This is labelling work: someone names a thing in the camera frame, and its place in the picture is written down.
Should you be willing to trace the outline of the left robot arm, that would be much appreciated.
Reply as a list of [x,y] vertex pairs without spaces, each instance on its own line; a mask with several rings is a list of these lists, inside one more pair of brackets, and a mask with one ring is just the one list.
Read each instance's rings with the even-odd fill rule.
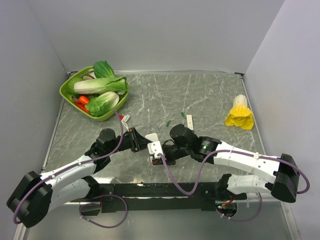
[[13,212],[13,222],[31,228],[59,205],[83,198],[95,200],[99,195],[99,184],[92,175],[110,163],[112,154],[125,150],[139,152],[157,139],[157,134],[142,136],[134,127],[120,136],[116,136],[113,129],[105,128],[77,160],[41,174],[28,172],[6,203]]

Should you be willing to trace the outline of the white red remote control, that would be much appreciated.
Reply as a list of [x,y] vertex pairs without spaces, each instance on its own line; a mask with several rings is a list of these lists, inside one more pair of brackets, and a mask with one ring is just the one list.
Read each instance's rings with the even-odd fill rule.
[[147,144],[147,148],[150,152],[152,152],[155,149],[155,147],[157,146],[157,142],[159,141],[158,134],[157,133],[150,133],[150,134],[147,134],[145,136],[145,138],[150,141]]

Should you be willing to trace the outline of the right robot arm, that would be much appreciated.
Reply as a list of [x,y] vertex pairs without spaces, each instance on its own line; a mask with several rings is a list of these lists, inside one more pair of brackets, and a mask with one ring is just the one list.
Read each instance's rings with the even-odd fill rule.
[[226,173],[221,177],[217,193],[222,201],[240,194],[269,193],[277,200],[294,203],[300,194],[298,185],[303,174],[289,154],[277,157],[250,152],[213,137],[197,136],[183,124],[174,126],[169,135],[172,144],[163,143],[161,151],[154,155],[165,166],[190,156],[202,165],[222,165],[247,173]]

